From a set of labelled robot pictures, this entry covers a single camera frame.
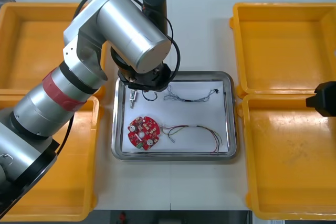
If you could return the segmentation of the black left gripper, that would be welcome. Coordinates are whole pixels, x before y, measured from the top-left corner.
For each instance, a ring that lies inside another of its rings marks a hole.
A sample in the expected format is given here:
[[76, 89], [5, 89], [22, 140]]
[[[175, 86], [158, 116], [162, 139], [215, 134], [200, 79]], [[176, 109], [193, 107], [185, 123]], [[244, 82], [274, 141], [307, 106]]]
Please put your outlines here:
[[167, 64], [161, 63], [147, 73], [137, 73], [130, 66], [125, 69], [118, 66], [120, 80], [130, 89], [144, 91], [163, 91], [169, 84], [171, 70]]

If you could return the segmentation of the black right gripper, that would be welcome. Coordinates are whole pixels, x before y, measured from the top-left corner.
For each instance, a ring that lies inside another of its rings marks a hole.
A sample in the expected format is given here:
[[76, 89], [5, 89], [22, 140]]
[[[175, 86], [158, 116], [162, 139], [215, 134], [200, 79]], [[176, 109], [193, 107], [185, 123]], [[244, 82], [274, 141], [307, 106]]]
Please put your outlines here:
[[319, 84], [315, 93], [315, 97], [306, 98], [306, 107], [315, 108], [324, 117], [335, 117], [335, 81]]

